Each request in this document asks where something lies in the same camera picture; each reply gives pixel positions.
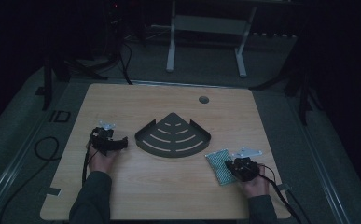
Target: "hand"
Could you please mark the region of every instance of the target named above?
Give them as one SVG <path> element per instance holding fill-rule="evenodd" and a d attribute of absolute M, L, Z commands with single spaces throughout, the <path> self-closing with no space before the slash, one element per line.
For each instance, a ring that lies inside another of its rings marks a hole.
<path fill-rule="evenodd" d="M 265 167 L 259 165 L 258 168 L 259 173 L 265 175 Z M 247 198 L 269 194 L 270 183 L 259 175 L 251 181 L 242 182 L 241 185 Z"/>
<path fill-rule="evenodd" d="M 105 156 L 96 150 L 93 145 L 90 145 L 90 162 L 88 164 L 90 172 L 100 171 L 108 174 L 114 164 L 115 157 L 118 154 L 119 151 L 107 151 L 107 155 Z"/>

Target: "wire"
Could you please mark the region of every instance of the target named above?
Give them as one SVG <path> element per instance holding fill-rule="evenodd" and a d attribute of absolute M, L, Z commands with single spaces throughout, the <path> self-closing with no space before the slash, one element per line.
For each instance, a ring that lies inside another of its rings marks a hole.
<path fill-rule="evenodd" d="M 307 216 L 305 210 L 302 208 L 301 204 L 299 203 L 299 201 L 296 199 L 296 197 L 294 196 L 294 194 L 290 191 L 287 190 L 288 194 L 290 194 L 290 196 L 293 198 L 294 202 L 296 202 L 297 206 L 299 207 L 299 209 L 301 210 L 302 214 L 305 216 L 306 220 L 308 223 L 311 223 L 311 221 L 309 220 L 309 217 Z"/>
<path fill-rule="evenodd" d="M 276 183 L 276 176 L 275 176 L 275 173 L 273 172 L 273 170 L 272 170 L 270 167 L 266 166 L 266 165 L 261 165 L 261 166 L 269 169 L 269 170 L 272 172 L 272 174 L 273 174 L 273 181 Z"/>
<path fill-rule="evenodd" d="M 268 168 L 269 170 L 271 170 L 272 173 L 273 173 L 273 178 L 275 178 L 275 174 L 274 174 L 273 170 L 272 170 L 270 167 L 265 166 L 265 165 L 262 165 L 262 166 L 264 166 L 264 167 Z M 279 198 L 280 198 L 280 200 L 282 201 L 282 203 L 285 204 L 285 207 L 287 208 L 288 212 L 290 212 L 290 214 L 296 219 L 297 223 L 301 223 L 301 220 L 299 219 L 299 215 L 297 215 L 297 213 L 296 213 L 296 211 L 293 209 L 293 207 L 285 200 L 285 197 L 283 197 L 281 191 L 279 190 L 278 186 L 276 185 L 276 180 L 273 181 L 273 180 L 267 178 L 266 176 L 264 176 L 264 175 L 262 175 L 262 174 L 260 174 L 260 173 L 254 172 L 254 171 L 253 171 L 252 169 L 250 169 L 247 165 L 245 165 L 244 168 L 248 169 L 250 172 L 253 172 L 253 173 L 255 173 L 256 175 L 259 175 L 259 176 L 261 176 L 263 179 L 267 180 L 267 181 L 273 186 L 273 189 L 276 191 L 276 194 L 279 196 Z M 305 211 L 302 209 L 302 207 L 300 206 L 300 204 L 298 203 L 298 201 L 297 201 L 297 200 L 295 200 L 295 201 L 296 201 L 297 206 L 299 206 L 300 210 L 302 211 L 303 215 L 305 216 L 305 215 L 306 215 Z M 309 220 L 309 218 L 308 218 L 307 216 L 305 216 L 305 217 L 306 217 L 308 223 L 311 223 L 311 221 Z"/>
<path fill-rule="evenodd" d="M 126 64 L 124 63 L 124 60 L 122 58 L 121 53 L 119 54 L 119 60 L 121 61 L 121 65 L 122 65 L 122 70 L 121 68 L 119 68 L 119 70 L 122 72 L 122 74 L 125 77 L 125 80 L 128 82 L 128 84 L 133 85 L 133 83 L 131 82 L 129 76 L 128 76 L 128 66 L 130 65 L 130 61 L 131 61 L 131 57 L 132 57 L 132 49 L 131 47 L 129 47 L 127 44 L 124 43 L 124 46 L 127 47 L 130 51 L 130 56 L 128 58 L 128 61 L 126 62 Z"/>
<path fill-rule="evenodd" d="M 297 215 L 297 213 L 296 213 L 296 211 L 294 211 L 293 207 L 291 207 L 291 205 L 285 200 L 285 198 L 283 197 L 283 195 L 280 192 L 276 183 L 264 175 L 261 175 L 261 174 L 258 174 L 258 175 L 261 176 L 262 178 L 266 179 L 268 182 L 270 182 L 270 184 L 273 186 L 273 189 L 276 191 L 276 193 L 279 196 L 282 203 L 285 204 L 285 207 L 287 208 L 288 212 L 290 212 L 290 214 L 296 219 L 297 223 L 301 223 L 301 220 L 299 219 L 299 215 Z"/>
<path fill-rule="evenodd" d="M 90 158 L 90 145 L 92 145 L 91 140 L 88 142 L 87 144 L 87 152 L 85 153 L 85 158 L 84 158 L 84 164 L 82 167 L 82 176 L 81 176 L 81 186 L 84 186 L 85 181 L 87 180 L 87 166 Z"/>
<path fill-rule="evenodd" d="M 38 154 L 37 152 L 37 149 L 38 149 L 38 146 L 40 145 L 40 143 L 42 141 L 45 141 L 45 140 L 48 140 L 48 139 L 52 139 L 54 140 L 55 144 L 56 144 L 56 147 L 55 147 L 55 151 L 52 153 L 52 155 L 49 157 L 49 158 L 44 158 L 42 156 L 40 156 L 40 154 Z M 28 180 L 26 180 L 17 190 L 15 190 L 15 192 L 8 198 L 8 200 L 6 201 L 5 205 L 3 206 L 2 208 L 2 211 L 0 212 L 0 224 L 2 223 L 3 221 L 3 216 L 4 216 L 4 213 L 6 212 L 6 209 L 8 207 L 8 205 L 11 203 L 11 201 L 15 198 L 15 196 L 17 196 L 17 194 L 33 179 L 35 178 L 44 168 L 46 168 L 47 165 L 49 165 L 49 163 L 51 161 L 57 161 L 57 160 L 60 160 L 61 157 L 57 157 L 57 158 L 54 158 L 57 154 L 59 150 L 59 141 L 57 138 L 55 137 L 52 137 L 52 136 L 48 136 L 48 137 L 45 137 L 45 138 L 42 138 L 40 139 L 39 141 L 37 141 L 35 143 L 35 155 L 43 160 L 43 161 L 46 161 L 44 163 L 43 166 L 40 167 L 40 169 L 37 170 L 37 172 L 35 172 Z"/>
<path fill-rule="evenodd" d="M 90 164 L 90 161 L 92 160 L 92 158 L 96 155 L 96 153 L 98 153 L 99 151 L 96 150 L 95 153 L 93 153 L 93 155 L 90 157 L 90 159 L 87 162 L 87 165 Z"/>

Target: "cable on floor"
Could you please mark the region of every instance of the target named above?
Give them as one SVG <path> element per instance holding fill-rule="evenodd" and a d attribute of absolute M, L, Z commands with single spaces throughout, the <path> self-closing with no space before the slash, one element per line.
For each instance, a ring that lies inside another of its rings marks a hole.
<path fill-rule="evenodd" d="M 130 61 L 131 61 L 131 57 L 132 57 L 132 49 L 131 47 L 129 47 L 127 44 L 124 43 L 124 46 L 127 47 L 130 51 L 130 56 L 128 58 L 128 61 L 126 63 L 124 63 L 124 60 L 122 58 L 122 54 L 119 54 L 119 60 L 121 61 L 121 65 L 122 65 L 122 69 L 119 67 L 119 70 L 122 72 L 122 74 L 124 75 L 125 80 L 128 82 L 128 84 L 133 85 L 133 83 L 131 82 L 129 76 L 128 76 L 128 66 L 130 65 Z"/>
<path fill-rule="evenodd" d="M 54 152 L 50 155 L 49 158 L 44 158 L 42 157 L 39 153 L 38 153 L 38 146 L 40 145 L 41 142 L 46 141 L 46 140 L 53 140 L 55 142 L 55 150 Z M 11 201 L 15 198 L 15 196 L 17 196 L 17 194 L 32 180 L 34 179 L 44 168 L 46 168 L 47 165 L 49 165 L 50 162 L 52 161 L 57 161 L 60 160 L 61 157 L 57 157 L 55 158 L 56 154 L 59 151 L 59 141 L 56 137 L 53 136 L 48 136 L 48 137 L 44 137 L 40 140 L 38 140 L 35 143 L 35 155 L 43 161 L 46 161 L 43 166 L 40 167 L 40 169 L 38 169 L 28 180 L 26 180 L 17 190 L 15 190 L 15 192 L 8 198 L 8 200 L 6 201 L 5 205 L 3 206 L 1 212 L 0 212 L 0 224 L 3 223 L 3 216 L 4 213 L 6 212 L 6 209 L 8 207 L 8 205 L 11 203 Z"/>

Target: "person's right hand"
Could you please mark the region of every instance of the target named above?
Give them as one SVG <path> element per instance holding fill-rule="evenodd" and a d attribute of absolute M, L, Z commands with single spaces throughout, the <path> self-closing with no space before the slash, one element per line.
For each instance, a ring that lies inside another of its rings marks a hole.
<path fill-rule="evenodd" d="M 259 173 L 265 175 L 265 167 L 259 165 L 258 168 Z M 247 198 L 269 194 L 270 183 L 259 175 L 250 181 L 242 182 L 241 185 Z"/>

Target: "black cable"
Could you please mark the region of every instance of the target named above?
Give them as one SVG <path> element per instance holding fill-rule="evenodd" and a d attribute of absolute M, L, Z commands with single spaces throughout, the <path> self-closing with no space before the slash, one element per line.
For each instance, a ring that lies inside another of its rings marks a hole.
<path fill-rule="evenodd" d="M 81 177 L 81 186 L 84 186 L 85 181 L 87 180 L 87 166 L 90 158 L 90 145 L 92 144 L 91 140 L 87 144 L 87 152 L 85 153 L 84 165 L 82 167 L 82 177 Z"/>
<path fill-rule="evenodd" d="M 88 160 L 88 163 L 87 163 L 87 165 L 88 164 L 90 164 L 90 161 L 92 160 L 92 158 L 96 155 L 96 153 L 98 153 L 99 151 L 98 150 L 96 150 L 95 151 L 95 153 L 93 153 L 93 155 L 90 157 L 90 159 Z"/>
<path fill-rule="evenodd" d="M 56 147 L 55 147 L 55 151 L 52 153 L 52 155 L 49 157 L 49 158 L 44 158 L 42 156 L 40 156 L 38 153 L 37 153 L 37 147 L 38 145 L 42 142 L 42 141 L 45 141 L 47 139 L 52 139 L 55 141 L 55 144 L 56 144 Z M 3 220 L 3 215 L 8 207 L 8 205 L 10 204 L 10 202 L 15 198 L 15 196 L 33 179 L 35 178 L 44 168 L 46 168 L 46 166 L 51 162 L 51 161 L 56 161 L 56 160 L 59 160 L 61 157 L 57 157 L 57 158 L 54 158 L 55 155 L 57 154 L 59 150 L 59 141 L 57 138 L 55 137 L 52 137 L 52 136 L 48 136 L 48 137 L 45 137 L 45 138 L 42 138 L 40 140 L 38 140 L 36 143 L 35 143 L 35 155 L 43 160 L 43 161 L 46 161 L 46 163 L 44 163 L 43 166 L 40 167 L 40 169 L 37 170 L 37 172 L 35 172 L 28 180 L 26 180 L 17 190 L 15 190 L 15 192 L 8 198 L 8 200 L 6 201 L 5 205 L 3 206 L 2 208 L 2 211 L 0 212 L 0 224 L 2 223 L 2 220 Z"/>
<path fill-rule="evenodd" d="M 308 223 L 311 223 L 311 220 L 309 219 L 309 217 L 306 215 L 305 210 L 302 208 L 301 204 L 299 203 L 299 201 L 296 199 L 296 197 L 294 196 L 294 194 L 290 191 L 287 190 L 288 194 L 290 194 L 290 196 L 293 198 L 294 202 L 296 202 L 297 206 L 299 207 L 299 209 L 301 210 L 302 214 L 305 216 L 306 220 Z"/>
<path fill-rule="evenodd" d="M 106 68 L 110 65 L 113 67 L 113 66 L 115 66 L 115 63 L 117 63 L 117 62 L 118 62 L 118 58 L 110 55 L 107 57 L 107 61 L 102 62 L 102 63 L 97 63 L 94 65 L 90 65 L 90 66 L 86 66 L 86 67 L 88 67 L 89 69 L 92 69 L 94 71 L 98 71 L 99 69 Z"/>
<path fill-rule="evenodd" d="M 124 75 L 125 77 L 125 80 L 127 80 L 128 84 L 130 85 L 133 85 L 133 83 L 131 82 L 129 76 L 128 76 L 128 66 L 130 64 L 130 61 L 131 61 L 131 56 L 132 56 L 132 49 L 131 47 L 129 47 L 127 44 L 124 43 L 124 46 L 127 47 L 130 51 L 130 56 L 128 58 L 128 61 L 126 64 L 124 64 L 124 60 L 122 58 L 122 55 L 121 53 L 119 54 L 119 60 L 121 61 L 121 64 L 122 64 L 122 70 L 119 68 L 119 70 L 121 70 L 122 74 Z"/>
<path fill-rule="evenodd" d="M 275 178 L 275 174 L 274 174 L 273 170 L 272 170 L 270 167 L 265 166 L 265 165 L 262 165 L 262 166 L 264 166 L 264 167 L 268 168 L 269 170 L 271 170 L 272 173 L 273 173 L 273 177 Z M 297 223 L 301 223 L 301 220 L 299 219 L 299 215 L 297 215 L 297 213 L 296 213 L 296 211 L 293 209 L 293 207 L 285 200 L 285 197 L 283 197 L 282 192 L 279 190 L 278 186 L 276 185 L 276 180 L 273 181 L 273 180 L 267 178 L 266 176 L 264 176 L 264 175 L 262 175 L 262 174 L 260 174 L 260 173 L 254 172 L 252 169 L 250 169 L 250 168 L 248 167 L 248 165 L 244 165 L 243 167 L 246 168 L 246 169 L 248 169 L 250 172 L 255 173 L 256 175 L 259 175 L 259 176 L 261 176 L 263 179 L 267 180 L 267 181 L 273 186 L 273 189 L 276 191 L 276 194 L 279 196 L 279 198 L 280 198 L 280 200 L 282 201 L 282 203 L 285 204 L 285 208 L 287 208 L 287 211 L 296 219 Z"/>
<path fill-rule="evenodd" d="M 291 207 L 291 205 L 285 200 L 285 197 L 283 197 L 283 195 L 282 195 L 281 191 L 279 190 L 278 186 L 276 185 L 276 183 L 264 175 L 261 175 L 261 174 L 258 174 L 258 175 L 261 176 L 262 178 L 266 179 L 273 186 L 273 189 L 276 191 L 276 194 L 279 196 L 282 203 L 285 204 L 285 207 L 287 208 L 288 212 L 290 212 L 290 214 L 296 219 L 297 223 L 301 223 L 301 220 L 299 219 L 299 215 L 297 215 L 297 213 L 296 213 L 296 211 L 294 211 L 293 207 Z"/>
<path fill-rule="evenodd" d="M 273 172 L 273 170 L 272 170 L 270 167 L 266 166 L 266 165 L 261 165 L 261 166 L 263 166 L 263 167 L 265 167 L 265 168 L 269 169 L 269 170 L 272 172 L 272 175 L 273 175 L 273 181 L 276 183 L 276 176 L 275 176 L 275 173 Z"/>

